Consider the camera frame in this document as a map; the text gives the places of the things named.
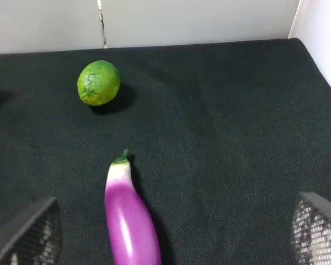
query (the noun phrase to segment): purple eggplant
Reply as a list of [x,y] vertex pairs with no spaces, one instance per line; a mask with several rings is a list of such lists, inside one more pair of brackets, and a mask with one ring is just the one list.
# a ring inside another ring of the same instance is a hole
[[110,165],[105,212],[115,265],[161,265],[153,222],[131,180],[128,149]]

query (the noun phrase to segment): white panel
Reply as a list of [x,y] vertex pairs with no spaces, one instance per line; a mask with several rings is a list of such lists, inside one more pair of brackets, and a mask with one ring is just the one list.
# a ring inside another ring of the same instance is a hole
[[102,0],[108,47],[287,38],[298,0]]
[[0,54],[99,47],[97,0],[0,0]]
[[331,86],[331,0],[301,0],[290,38],[299,38]]

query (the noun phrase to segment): black fabric surface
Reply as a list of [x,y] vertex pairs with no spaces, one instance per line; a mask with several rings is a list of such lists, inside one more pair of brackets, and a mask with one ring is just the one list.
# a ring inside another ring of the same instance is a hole
[[[95,60],[122,86],[93,109],[76,82]],[[293,264],[297,193],[331,201],[331,88],[296,39],[0,56],[0,225],[56,196],[60,264],[113,264],[104,187],[126,147],[163,264]]]

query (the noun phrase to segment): lime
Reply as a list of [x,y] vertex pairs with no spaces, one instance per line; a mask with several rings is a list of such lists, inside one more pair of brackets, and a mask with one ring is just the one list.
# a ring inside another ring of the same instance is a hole
[[103,60],[86,66],[77,80],[79,98],[92,106],[103,105],[111,101],[119,87],[119,71],[112,63]]

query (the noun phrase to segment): green stem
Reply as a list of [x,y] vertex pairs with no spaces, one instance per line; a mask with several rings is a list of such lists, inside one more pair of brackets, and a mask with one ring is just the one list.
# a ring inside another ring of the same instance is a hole
[[129,149],[126,148],[123,150],[122,155],[118,156],[116,159],[114,159],[113,163],[117,164],[117,163],[124,163],[127,161],[127,156],[129,155]]

